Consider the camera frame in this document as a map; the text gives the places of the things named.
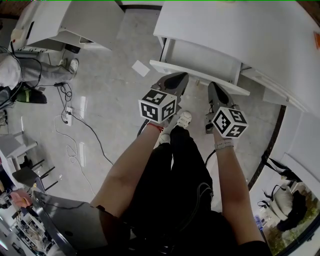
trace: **white cabinet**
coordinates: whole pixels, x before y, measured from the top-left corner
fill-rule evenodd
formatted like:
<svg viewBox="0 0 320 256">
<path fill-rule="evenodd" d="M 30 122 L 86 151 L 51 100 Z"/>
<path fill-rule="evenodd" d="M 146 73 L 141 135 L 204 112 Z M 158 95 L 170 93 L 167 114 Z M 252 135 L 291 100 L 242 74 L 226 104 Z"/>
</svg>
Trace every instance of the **white cabinet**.
<svg viewBox="0 0 320 256">
<path fill-rule="evenodd" d="M 160 73 L 187 72 L 191 79 L 205 85 L 216 82 L 230 94 L 250 94 L 237 86 L 240 61 L 198 44 L 167 39 L 160 61 L 150 60 L 150 64 Z"/>
<path fill-rule="evenodd" d="M 283 96 L 280 96 L 273 90 L 268 89 L 267 87 L 264 87 L 264 93 L 262 100 L 264 102 L 269 102 L 273 104 L 278 105 L 284 105 L 284 106 L 292 106 L 290 102 L 287 101 L 287 99 Z"/>
<path fill-rule="evenodd" d="M 32 1 L 23 10 L 11 39 L 15 50 L 30 46 L 28 50 L 39 51 L 52 41 L 112 50 L 124 15 L 115 1 Z"/>
<path fill-rule="evenodd" d="M 262 72 L 254 69 L 254 68 L 249 68 L 246 70 L 241 71 L 241 75 L 250 78 L 257 83 L 265 86 L 269 90 L 275 92 L 277 95 L 283 97 L 287 103 L 292 104 L 299 110 L 303 112 L 307 112 L 308 109 L 298 100 L 294 97 L 294 95 L 288 91 L 284 86 L 281 84 L 275 82 L 272 80 L 270 77 L 267 75 L 263 74 Z"/>
</svg>

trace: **black pants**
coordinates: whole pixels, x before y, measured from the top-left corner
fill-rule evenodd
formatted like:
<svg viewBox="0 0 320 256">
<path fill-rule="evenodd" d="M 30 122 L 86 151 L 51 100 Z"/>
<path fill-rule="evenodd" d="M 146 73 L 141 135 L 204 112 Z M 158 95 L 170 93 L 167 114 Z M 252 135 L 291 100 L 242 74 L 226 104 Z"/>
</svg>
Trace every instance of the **black pants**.
<svg viewBox="0 0 320 256">
<path fill-rule="evenodd" d="M 152 151 L 124 220 L 148 236 L 174 231 L 195 209 L 201 183 L 212 189 L 197 145 L 186 129 L 176 126 L 170 144 L 163 143 Z M 211 199 L 210 193 L 202 196 L 201 207 L 210 210 Z"/>
</svg>

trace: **white cable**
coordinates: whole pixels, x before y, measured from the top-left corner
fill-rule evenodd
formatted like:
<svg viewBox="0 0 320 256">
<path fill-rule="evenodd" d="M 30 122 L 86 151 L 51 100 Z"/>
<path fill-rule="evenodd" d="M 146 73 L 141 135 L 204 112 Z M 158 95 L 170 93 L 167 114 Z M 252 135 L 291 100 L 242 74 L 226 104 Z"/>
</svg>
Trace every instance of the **white cable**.
<svg viewBox="0 0 320 256">
<path fill-rule="evenodd" d="M 56 115 L 56 116 L 54 117 L 54 119 L 53 119 L 55 131 L 56 131 L 58 134 L 60 134 L 60 135 L 62 135 L 62 136 L 65 136 L 65 137 L 68 137 L 69 139 L 73 140 L 74 146 L 75 146 L 75 151 L 74 151 L 74 149 L 73 149 L 70 145 L 67 144 L 67 145 L 65 146 L 66 154 L 68 155 L 69 160 L 70 160 L 70 162 L 71 162 L 72 164 L 74 164 L 74 163 L 77 161 L 77 163 L 78 163 L 79 166 L 80 166 L 80 170 L 81 170 L 81 172 L 82 172 L 82 175 L 84 176 L 84 178 L 86 179 L 86 181 L 87 181 L 88 184 L 90 185 L 90 189 L 91 189 L 92 193 L 93 193 L 94 195 L 96 195 L 96 193 L 95 193 L 95 192 L 93 191 L 93 189 L 92 189 L 91 183 L 90 183 L 89 180 L 87 179 L 84 171 L 82 170 L 81 164 L 80 164 L 80 162 L 79 162 L 79 160 L 78 160 L 78 158 L 77 158 L 77 157 L 78 157 L 78 147 L 77 147 L 76 141 L 75 141 L 73 138 L 71 138 L 69 135 L 66 135 L 66 134 L 63 134 L 63 133 L 57 131 L 57 127 L 56 127 L 56 118 L 57 118 L 57 117 L 61 117 L 61 115 L 60 115 L 60 114 L 59 114 L 59 115 Z M 74 155 L 69 155 L 69 153 L 68 153 L 68 147 L 73 151 Z"/>
</svg>

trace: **electrical outlet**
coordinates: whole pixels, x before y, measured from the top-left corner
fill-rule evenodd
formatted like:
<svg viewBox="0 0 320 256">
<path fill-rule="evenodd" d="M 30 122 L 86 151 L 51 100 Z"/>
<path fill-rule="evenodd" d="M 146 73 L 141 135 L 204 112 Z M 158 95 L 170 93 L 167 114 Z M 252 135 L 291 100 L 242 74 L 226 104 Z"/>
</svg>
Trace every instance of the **electrical outlet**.
<svg viewBox="0 0 320 256">
<path fill-rule="evenodd" d="M 73 109 L 71 108 L 71 107 L 67 107 L 66 108 L 66 111 L 67 112 L 70 112 L 71 114 L 73 114 Z M 66 121 L 68 122 L 66 125 L 67 126 L 71 126 L 72 125 L 72 115 L 70 115 L 70 114 L 68 114 L 68 113 L 66 113 Z"/>
</svg>

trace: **black chair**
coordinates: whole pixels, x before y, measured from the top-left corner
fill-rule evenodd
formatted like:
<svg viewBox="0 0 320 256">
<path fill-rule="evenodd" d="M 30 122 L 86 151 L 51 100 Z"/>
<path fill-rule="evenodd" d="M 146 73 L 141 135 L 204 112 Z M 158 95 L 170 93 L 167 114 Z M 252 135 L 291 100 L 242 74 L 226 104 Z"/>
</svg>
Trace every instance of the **black chair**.
<svg viewBox="0 0 320 256">
<path fill-rule="evenodd" d="M 38 176 L 31 168 L 29 167 L 23 167 L 20 170 L 14 172 L 12 176 L 16 179 L 17 182 L 32 188 L 34 184 L 36 184 L 36 187 L 41 190 L 43 193 L 45 193 L 48 189 L 52 188 L 54 185 L 58 183 L 56 181 L 49 187 L 45 188 L 44 184 L 42 183 L 42 179 L 47 177 L 49 173 L 54 169 L 55 167 L 52 167 L 50 170 L 48 170 L 45 174 L 42 176 Z"/>
</svg>

